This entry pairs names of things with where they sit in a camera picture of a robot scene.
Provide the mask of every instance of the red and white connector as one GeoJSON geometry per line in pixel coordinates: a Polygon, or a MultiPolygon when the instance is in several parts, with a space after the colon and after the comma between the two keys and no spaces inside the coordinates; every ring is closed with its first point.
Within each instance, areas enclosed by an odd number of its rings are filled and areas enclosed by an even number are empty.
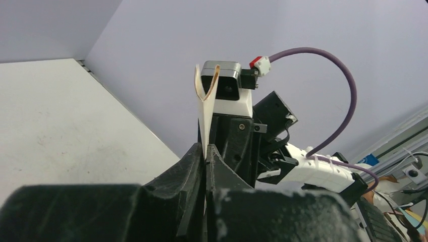
{"type": "Polygon", "coordinates": [[[256,67],[258,77],[264,77],[271,70],[271,62],[268,56],[258,56],[250,62],[250,68],[256,67]]]}

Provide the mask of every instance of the table surface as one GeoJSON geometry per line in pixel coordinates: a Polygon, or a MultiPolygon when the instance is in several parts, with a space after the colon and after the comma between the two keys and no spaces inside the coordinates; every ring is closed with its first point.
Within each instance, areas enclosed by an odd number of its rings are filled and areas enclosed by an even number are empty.
{"type": "Polygon", "coordinates": [[[145,184],[179,160],[73,59],[0,64],[0,90],[0,204],[23,185],[145,184]]]}

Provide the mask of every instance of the paper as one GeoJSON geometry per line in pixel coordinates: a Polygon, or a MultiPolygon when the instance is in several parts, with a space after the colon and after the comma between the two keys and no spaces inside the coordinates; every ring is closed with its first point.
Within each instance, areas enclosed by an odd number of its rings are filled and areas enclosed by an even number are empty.
{"type": "Polygon", "coordinates": [[[217,85],[219,82],[220,66],[217,65],[212,76],[211,86],[205,93],[199,71],[199,65],[195,67],[195,90],[198,100],[199,130],[202,141],[203,158],[206,159],[206,150],[209,141],[209,130],[211,128],[212,113],[216,100],[217,85]]]}

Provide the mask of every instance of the black keyboard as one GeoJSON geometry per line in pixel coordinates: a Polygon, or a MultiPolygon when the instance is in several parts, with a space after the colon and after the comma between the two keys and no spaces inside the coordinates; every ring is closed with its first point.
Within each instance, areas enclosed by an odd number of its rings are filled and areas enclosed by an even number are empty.
{"type": "Polygon", "coordinates": [[[360,198],[357,205],[367,223],[365,230],[371,242],[402,242],[400,235],[389,226],[379,208],[370,204],[365,198],[360,198]]]}

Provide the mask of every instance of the hand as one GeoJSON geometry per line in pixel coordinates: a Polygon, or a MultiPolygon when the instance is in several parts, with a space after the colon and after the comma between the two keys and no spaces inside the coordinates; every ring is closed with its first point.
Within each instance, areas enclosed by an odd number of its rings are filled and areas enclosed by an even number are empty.
{"type": "Polygon", "coordinates": [[[425,229],[425,235],[423,234],[420,235],[420,240],[422,242],[428,242],[428,229],[425,229]]]}

